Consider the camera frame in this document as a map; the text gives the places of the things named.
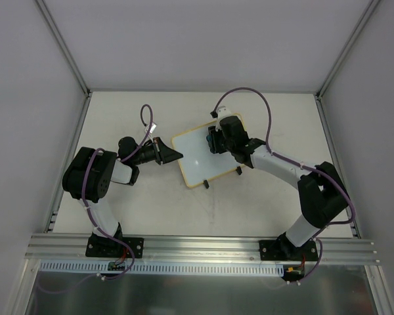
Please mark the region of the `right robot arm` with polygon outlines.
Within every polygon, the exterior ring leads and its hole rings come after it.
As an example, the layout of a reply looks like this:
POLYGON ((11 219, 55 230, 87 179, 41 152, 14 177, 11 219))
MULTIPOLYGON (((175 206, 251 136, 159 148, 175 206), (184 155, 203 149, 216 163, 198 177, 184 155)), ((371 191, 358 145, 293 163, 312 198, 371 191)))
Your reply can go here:
POLYGON ((298 258, 311 238, 353 206, 331 163, 309 166, 272 151, 265 141, 248 136, 237 115, 218 115, 208 142, 213 154, 229 152, 239 164, 267 172, 297 190, 301 214, 271 245, 269 250, 277 255, 298 258))

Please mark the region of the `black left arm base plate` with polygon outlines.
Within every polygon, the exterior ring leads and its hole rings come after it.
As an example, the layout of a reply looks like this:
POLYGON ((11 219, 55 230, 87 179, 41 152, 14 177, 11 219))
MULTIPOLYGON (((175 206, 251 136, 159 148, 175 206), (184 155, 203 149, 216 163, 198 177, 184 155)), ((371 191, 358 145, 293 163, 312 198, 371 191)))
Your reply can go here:
MULTIPOLYGON (((123 236, 122 242, 132 249, 136 259, 142 258, 144 238, 123 236)), ((125 250, 126 247, 116 241, 91 234, 87 242, 85 256, 92 258, 120 258, 125 250)))

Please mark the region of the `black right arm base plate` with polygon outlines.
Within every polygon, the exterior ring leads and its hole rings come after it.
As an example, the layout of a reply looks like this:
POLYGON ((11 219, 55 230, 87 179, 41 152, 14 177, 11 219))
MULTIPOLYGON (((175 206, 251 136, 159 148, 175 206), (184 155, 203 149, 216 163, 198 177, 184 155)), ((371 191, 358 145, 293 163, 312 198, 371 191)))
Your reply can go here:
POLYGON ((262 261, 318 261, 317 245, 310 240, 301 247, 281 245, 277 240, 259 240, 260 259, 262 261))

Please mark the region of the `yellow framed whiteboard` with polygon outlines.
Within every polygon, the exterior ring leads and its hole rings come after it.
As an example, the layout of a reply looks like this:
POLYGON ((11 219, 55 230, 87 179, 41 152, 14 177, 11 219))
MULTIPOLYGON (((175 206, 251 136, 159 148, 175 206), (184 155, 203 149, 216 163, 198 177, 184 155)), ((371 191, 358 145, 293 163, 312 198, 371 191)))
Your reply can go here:
POLYGON ((210 121, 175 135, 171 139, 172 148, 183 154, 183 158, 178 162, 188 188, 203 185, 205 179, 210 182, 228 173, 236 173, 234 169, 238 166, 244 167, 235 161, 230 152, 222 154, 210 152, 206 136, 208 127, 215 124, 215 120, 210 121))

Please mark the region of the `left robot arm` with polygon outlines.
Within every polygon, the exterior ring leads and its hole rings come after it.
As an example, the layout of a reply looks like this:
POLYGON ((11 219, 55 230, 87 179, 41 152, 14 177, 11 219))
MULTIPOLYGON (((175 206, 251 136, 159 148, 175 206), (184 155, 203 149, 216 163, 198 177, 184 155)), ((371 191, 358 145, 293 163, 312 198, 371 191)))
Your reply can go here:
POLYGON ((88 257, 114 257, 125 249, 121 224, 105 200, 110 183, 132 186, 139 177, 139 165, 152 161, 164 165, 181 158, 182 153, 159 137, 138 145, 126 136, 119 140, 117 152, 79 149, 63 175, 62 188, 84 206, 93 225, 88 257))

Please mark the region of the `blue black whiteboard eraser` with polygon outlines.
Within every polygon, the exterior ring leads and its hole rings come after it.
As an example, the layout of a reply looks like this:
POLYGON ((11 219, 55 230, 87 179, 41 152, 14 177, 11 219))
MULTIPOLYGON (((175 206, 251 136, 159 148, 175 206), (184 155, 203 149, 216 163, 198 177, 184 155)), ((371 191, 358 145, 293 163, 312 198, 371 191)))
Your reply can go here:
POLYGON ((215 149, 214 134, 215 134, 215 126, 208 127, 208 135, 206 136, 206 140, 208 142, 209 150, 212 154, 217 153, 215 149))

